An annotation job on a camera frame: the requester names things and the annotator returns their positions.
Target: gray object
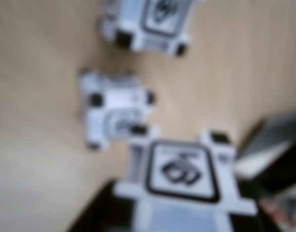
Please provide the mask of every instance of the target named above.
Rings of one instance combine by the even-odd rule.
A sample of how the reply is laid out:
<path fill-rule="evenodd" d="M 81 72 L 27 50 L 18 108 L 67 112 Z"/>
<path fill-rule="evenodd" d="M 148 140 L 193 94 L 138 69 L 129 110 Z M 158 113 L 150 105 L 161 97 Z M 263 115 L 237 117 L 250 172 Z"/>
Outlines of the gray object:
<path fill-rule="evenodd" d="M 244 158 L 282 142 L 296 142 L 296 112 L 259 122 L 243 141 L 237 157 Z"/>

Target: printed symbol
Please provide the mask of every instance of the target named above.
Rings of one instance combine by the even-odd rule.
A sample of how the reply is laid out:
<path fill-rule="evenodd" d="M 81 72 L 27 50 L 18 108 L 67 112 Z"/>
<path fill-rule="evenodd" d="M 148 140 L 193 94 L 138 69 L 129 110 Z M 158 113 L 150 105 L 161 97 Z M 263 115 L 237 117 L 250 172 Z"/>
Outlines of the printed symbol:
<path fill-rule="evenodd" d="M 178 3 L 176 0 L 160 0 L 154 9 L 154 19 L 156 22 L 163 22 L 169 15 L 177 12 Z"/>
<path fill-rule="evenodd" d="M 201 173 L 188 158 L 196 158 L 196 154 L 180 154 L 176 159 L 162 167 L 162 172 L 172 183 L 182 182 L 186 185 L 194 184 L 200 177 Z"/>
<path fill-rule="evenodd" d="M 131 125 L 132 123 L 129 120 L 124 118 L 116 124 L 116 129 L 117 131 L 126 131 L 126 130 L 129 130 Z"/>

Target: black square outline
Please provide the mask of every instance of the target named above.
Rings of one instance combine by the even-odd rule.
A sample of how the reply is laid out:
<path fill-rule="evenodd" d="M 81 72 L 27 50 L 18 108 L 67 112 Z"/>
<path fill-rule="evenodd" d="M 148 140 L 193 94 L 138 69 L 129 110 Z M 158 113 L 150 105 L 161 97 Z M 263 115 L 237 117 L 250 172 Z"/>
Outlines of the black square outline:
<path fill-rule="evenodd" d="M 175 146 L 191 146 L 191 147 L 195 147 L 201 150 L 205 151 L 205 154 L 208 157 L 208 163 L 209 163 L 209 167 L 210 167 L 210 174 L 212 177 L 212 182 L 213 182 L 213 187 L 215 190 L 215 195 L 211 198 L 203 198 L 203 197 L 192 197 L 192 196 L 185 196 L 182 194 L 176 194 L 176 193 L 171 193 L 171 192 L 166 192 L 166 191 L 158 191 L 158 190 L 154 190 L 153 188 L 151 188 L 150 186 L 150 181 L 151 181 L 151 168 L 152 168 L 152 162 L 153 162 L 153 152 L 156 146 L 160 145 L 160 144 L 165 144 L 165 145 L 175 145 Z M 159 195 L 163 195 L 163 196 L 171 196 L 171 197 L 177 197 L 177 198 L 186 198 L 186 199 L 190 199 L 190 200 L 196 200 L 196 201 L 203 201 L 203 202 L 210 202 L 210 203 L 217 203 L 220 200 L 220 194 L 219 194 L 219 188 L 217 185 L 217 181 L 216 181 L 216 176 L 215 176 L 215 172 L 214 172 L 214 168 L 213 168 L 213 164 L 212 164 L 212 160 L 211 160 L 211 154 L 209 152 L 209 150 L 201 145 L 201 144 L 195 144 L 195 143 L 186 143 L 186 142 L 176 142 L 176 141 L 169 141 L 169 140 L 159 140 L 154 142 L 151 147 L 150 147 L 150 151 L 149 151 L 149 159 L 148 159 L 148 169 L 147 169 L 147 177 L 146 177 L 146 188 L 149 192 L 154 193 L 154 194 L 159 194 Z"/>
<path fill-rule="evenodd" d="M 132 133 L 130 132 L 129 136 L 121 136 L 119 138 L 113 138 L 112 136 L 110 136 L 110 134 L 108 133 L 108 130 L 106 130 L 107 128 L 107 125 L 109 124 L 109 120 L 111 118 L 111 116 L 119 111 L 136 111 L 139 113 L 140 117 L 143 116 L 143 114 L 140 112 L 140 110 L 138 110 L 137 108 L 125 108 L 125 109 L 113 109 L 113 110 L 110 110 L 106 115 L 105 115 L 105 120 L 104 120 L 104 126 L 103 126 L 103 131 L 104 131 L 104 135 L 113 140 L 113 141 L 118 141 L 118 140 L 123 140 L 123 139 L 128 139 L 132 136 Z"/>
<path fill-rule="evenodd" d="M 186 18 L 185 18 L 185 20 L 178 23 L 178 27 L 176 27 L 176 30 L 173 33 L 167 33 L 167 32 L 161 32 L 159 30 L 149 29 L 146 26 L 145 19 L 146 19 L 147 14 L 148 14 L 148 7 L 149 7 L 150 2 L 151 2 L 151 0 L 146 1 L 146 4 L 145 4 L 144 9 L 143 9 L 144 13 L 143 13 L 143 17 L 142 17 L 142 20 L 141 20 L 142 21 L 141 24 L 142 24 L 143 29 L 145 31 L 152 32 L 152 33 L 155 33 L 155 34 L 158 34 L 158 35 L 167 36 L 167 37 L 175 37 L 176 35 L 178 35 L 181 32 L 181 30 L 183 29 L 183 25 L 184 25 L 185 21 L 187 20 Z M 191 7 L 192 7 L 192 0 L 190 0 L 190 6 L 187 9 L 185 15 L 188 15 L 188 12 L 190 11 Z"/>

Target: wooden table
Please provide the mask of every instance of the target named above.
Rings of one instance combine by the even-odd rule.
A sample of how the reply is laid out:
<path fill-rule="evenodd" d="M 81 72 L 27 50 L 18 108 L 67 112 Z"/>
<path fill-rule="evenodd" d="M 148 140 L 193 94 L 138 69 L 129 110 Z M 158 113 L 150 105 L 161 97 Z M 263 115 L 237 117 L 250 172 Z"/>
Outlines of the wooden table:
<path fill-rule="evenodd" d="M 296 0 L 198 4 L 185 58 L 129 54 L 96 32 L 99 0 L 0 0 L 0 232 L 65 231 L 112 177 L 125 143 L 89 152 L 77 71 L 133 69 L 158 94 L 168 138 L 226 130 L 237 144 L 265 115 L 296 109 Z"/>

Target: white plastic block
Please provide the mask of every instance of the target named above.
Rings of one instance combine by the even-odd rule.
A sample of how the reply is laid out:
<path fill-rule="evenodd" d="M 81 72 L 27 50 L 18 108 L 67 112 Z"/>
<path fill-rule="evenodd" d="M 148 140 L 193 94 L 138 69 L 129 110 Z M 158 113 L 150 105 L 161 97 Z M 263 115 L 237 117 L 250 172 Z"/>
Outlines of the white plastic block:
<path fill-rule="evenodd" d="M 186 143 L 159 139 L 155 127 L 132 131 L 128 173 L 113 191 L 135 204 L 132 231 L 234 232 L 239 220 L 256 223 L 256 203 L 239 193 L 236 151 L 225 134 L 206 131 Z"/>
<path fill-rule="evenodd" d="M 184 55 L 185 31 L 198 0 L 104 0 L 101 32 L 110 42 L 133 52 L 157 50 Z"/>
<path fill-rule="evenodd" d="M 84 71 L 79 83 L 90 148 L 106 149 L 111 141 L 130 138 L 132 125 L 144 122 L 154 104 L 154 94 L 131 72 Z"/>

